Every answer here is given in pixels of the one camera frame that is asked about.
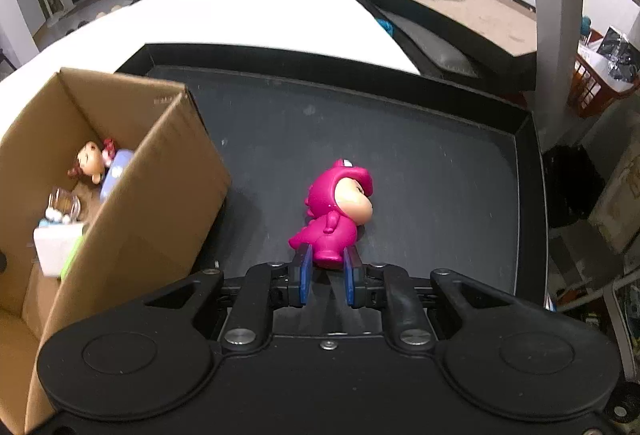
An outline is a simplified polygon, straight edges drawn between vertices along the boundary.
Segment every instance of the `white table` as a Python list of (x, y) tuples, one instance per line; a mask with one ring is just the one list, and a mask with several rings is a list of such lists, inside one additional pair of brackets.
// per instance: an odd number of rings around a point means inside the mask
[(115, 72), (145, 43), (263, 46), (418, 73), (355, 0), (143, 0), (65, 36), (0, 82), (0, 138), (60, 67)]

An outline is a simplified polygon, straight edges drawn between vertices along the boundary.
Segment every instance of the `floor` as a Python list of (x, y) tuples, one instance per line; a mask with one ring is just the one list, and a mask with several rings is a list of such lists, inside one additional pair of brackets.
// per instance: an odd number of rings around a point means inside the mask
[(90, 22), (98, 13), (110, 12), (114, 6), (124, 7), (129, 4), (130, 0), (81, 0), (55, 24), (47, 24), (47, 28), (38, 31), (34, 36), (36, 45), (43, 51), (70, 31), (76, 30), (81, 22)]

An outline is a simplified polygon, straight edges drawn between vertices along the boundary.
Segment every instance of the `bolt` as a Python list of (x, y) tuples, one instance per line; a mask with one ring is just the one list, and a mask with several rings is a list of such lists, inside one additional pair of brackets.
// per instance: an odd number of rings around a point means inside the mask
[(431, 334), (422, 329), (409, 329), (400, 334), (400, 340), (407, 345), (419, 347), (431, 341)]
[(320, 348), (324, 350), (335, 350), (338, 348), (338, 343), (330, 339), (325, 339), (324, 341), (320, 341)]
[(249, 329), (231, 329), (225, 339), (233, 345), (248, 345), (255, 339), (255, 332)]

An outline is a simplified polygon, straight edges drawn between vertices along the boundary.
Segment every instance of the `pink toy figurine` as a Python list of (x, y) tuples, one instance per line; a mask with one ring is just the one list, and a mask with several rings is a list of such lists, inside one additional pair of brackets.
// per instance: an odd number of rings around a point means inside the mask
[(289, 238), (289, 245), (298, 249), (301, 243), (310, 243), (316, 265), (340, 268), (342, 251), (356, 242), (356, 226), (371, 218), (373, 208), (367, 197), (372, 193), (369, 172), (338, 159), (309, 186), (306, 214), (313, 220)]

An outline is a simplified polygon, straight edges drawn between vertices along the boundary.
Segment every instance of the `doll head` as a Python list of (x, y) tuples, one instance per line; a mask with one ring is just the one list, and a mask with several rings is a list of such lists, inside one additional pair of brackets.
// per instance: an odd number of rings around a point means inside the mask
[(91, 181), (94, 184), (99, 184), (104, 175), (104, 160), (102, 158), (102, 151), (97, 144), (93, 141), (89, 141), (82, 147), (82, 150), (78, 152), (76, 162), (66, 174), (69, 177), (78, 177), (82, 174), (91, 177)]
[(357, 225), (363, 225), (373, 213), (368, 199), (372, 193), (369, 171), (354, 166), (348, 160), (338, 159), (311, 184), (305, 200), (309, 207), (307, 214), (319, 217), (335, 210)]

